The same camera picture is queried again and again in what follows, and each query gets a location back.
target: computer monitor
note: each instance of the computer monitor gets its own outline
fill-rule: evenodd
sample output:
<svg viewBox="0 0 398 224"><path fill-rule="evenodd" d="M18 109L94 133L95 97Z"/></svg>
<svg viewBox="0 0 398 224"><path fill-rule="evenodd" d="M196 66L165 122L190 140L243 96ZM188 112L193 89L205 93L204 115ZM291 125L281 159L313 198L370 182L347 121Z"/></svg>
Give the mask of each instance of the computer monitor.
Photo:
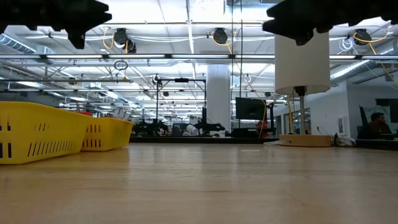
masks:
<svg viewBox="0 0 398 224"><path fill-rule="evenodd" d="M251 119L262 121L265 106L262 100L250 98L236 98L236 119Z"/></svg>

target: wooden table surface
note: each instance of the wooden table surface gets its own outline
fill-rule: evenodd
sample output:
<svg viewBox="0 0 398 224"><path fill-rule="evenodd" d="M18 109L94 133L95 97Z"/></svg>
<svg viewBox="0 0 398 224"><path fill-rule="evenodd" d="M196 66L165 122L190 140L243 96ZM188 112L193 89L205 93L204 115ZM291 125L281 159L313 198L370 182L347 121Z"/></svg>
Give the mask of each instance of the wooden table surface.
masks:
<svg viewBox="0 0 398 224"><path fill-rule="evenodd" d="M398 223L398 152L131 144L0 166L0 223Z"/></svg>

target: yellow plastic basket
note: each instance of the yellow plastic basket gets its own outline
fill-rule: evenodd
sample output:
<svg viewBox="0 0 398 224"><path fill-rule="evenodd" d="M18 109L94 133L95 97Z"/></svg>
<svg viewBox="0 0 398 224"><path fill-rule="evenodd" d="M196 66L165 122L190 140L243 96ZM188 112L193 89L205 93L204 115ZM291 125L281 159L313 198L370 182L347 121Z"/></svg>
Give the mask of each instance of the yellow plastic basket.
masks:
<svg viewBox="0 0 398 224"><path fill-rule="evenodd" d="M116 118L89 118L89 120L82 151L108 151L129 144L132 122Z"/></svg>
<svg viewBox="0 0 398 224"><path fill-rule="evenodd" d="M0 164L80 152L86 115L26 102L0 102Z"/></svg>

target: man with dark hair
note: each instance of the man with dark hair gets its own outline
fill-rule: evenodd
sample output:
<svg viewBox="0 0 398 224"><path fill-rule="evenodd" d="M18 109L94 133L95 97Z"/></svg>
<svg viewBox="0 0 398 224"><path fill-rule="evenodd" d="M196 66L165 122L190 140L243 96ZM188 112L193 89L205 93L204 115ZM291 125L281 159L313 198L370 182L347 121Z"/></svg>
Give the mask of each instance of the man with dark hair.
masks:
<svg viewBox="0 0 398 224"><path fill-rule="evenodd" d="M383 113L373 113L371 122L364 125L358 133L358 139L378 139L381 134L391 134L391 130L386 124L386 117Z"/></svg>

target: pillar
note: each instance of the pillar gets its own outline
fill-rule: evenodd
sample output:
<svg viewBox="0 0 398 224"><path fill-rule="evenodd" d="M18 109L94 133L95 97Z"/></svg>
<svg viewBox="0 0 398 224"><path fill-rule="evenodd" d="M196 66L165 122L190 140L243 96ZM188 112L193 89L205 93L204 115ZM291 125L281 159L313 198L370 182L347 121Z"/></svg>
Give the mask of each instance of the pillar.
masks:
<svg viewBox="0 0 398 224"><path fill-rule="evenodd" d="M226 131L231 132L231 87L228 65L207 65L206 88L207 122L221 123Z"/></svg>

